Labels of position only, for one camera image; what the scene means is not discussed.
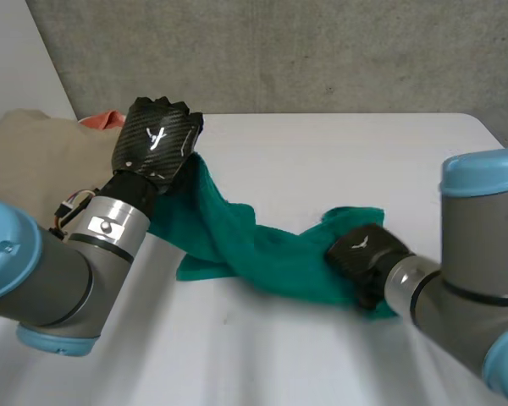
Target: gray wall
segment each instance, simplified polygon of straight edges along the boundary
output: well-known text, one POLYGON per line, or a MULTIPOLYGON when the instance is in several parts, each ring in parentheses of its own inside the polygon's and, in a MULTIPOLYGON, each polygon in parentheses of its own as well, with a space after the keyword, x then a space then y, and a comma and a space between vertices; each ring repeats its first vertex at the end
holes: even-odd
POLYGON ((28 0, 79 116, 468 112, 508 145, 508 0, 28 0))

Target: green cloth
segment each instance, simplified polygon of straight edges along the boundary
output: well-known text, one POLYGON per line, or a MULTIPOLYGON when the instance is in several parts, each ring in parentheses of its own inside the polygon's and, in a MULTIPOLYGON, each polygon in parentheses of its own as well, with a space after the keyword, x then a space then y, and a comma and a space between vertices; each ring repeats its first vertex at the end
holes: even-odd
MULTIPOLYGON (((296 235, 256 225, 254 209, 229 203, 218 192, 207 165, 193 154, 181 190, 157 201, 149 233, 186 252, 180 281, 243 277, 253 286, 294 299, 331 305, 354 304, 352 283, 324 260, 325 252, 353 228, 382 224, 376 208, 338 207, 316 227, 296 235)), ((375 317, 393 315, 382 303, 375 317)))

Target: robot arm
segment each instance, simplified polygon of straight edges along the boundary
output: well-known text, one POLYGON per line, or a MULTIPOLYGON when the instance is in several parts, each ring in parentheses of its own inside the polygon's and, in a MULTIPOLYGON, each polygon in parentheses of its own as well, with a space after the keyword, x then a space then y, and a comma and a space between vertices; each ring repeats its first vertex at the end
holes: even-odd
POLYGON ((328 252, 363 307, 389 306, 508 398, 508 149, 444 163, 442 264, 375 225, 328 252))
POLYGON ((0 203, 0 315, 21 342, 83 356, 99 338, 145 238, 202 131, 202 115, 167 98, 132 105, 113 152, 113 177, 63 244, 22 211, 0 203))

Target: orange cloth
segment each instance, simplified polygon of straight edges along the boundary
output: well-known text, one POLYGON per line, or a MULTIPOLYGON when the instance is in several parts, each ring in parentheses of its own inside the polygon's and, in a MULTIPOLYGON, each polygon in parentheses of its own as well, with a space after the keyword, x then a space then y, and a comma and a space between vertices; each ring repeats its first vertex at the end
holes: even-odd
POLYGON ((109 110, 97 114, 96 116, 90 116, 80 120, 80 123, 89 129, 114 129, 115 127, 124 127, 124 120, 126 116, 117 110, 109 110))

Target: tan fabric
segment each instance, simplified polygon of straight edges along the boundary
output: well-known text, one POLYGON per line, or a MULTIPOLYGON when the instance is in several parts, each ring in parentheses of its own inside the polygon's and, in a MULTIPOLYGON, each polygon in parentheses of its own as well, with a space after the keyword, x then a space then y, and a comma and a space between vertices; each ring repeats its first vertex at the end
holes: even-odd
POLYGON ((0 122, 0 200, 48 228, 60 202, 111 178, 120 129, 88 129, 43 112, 15 110, 0 122))

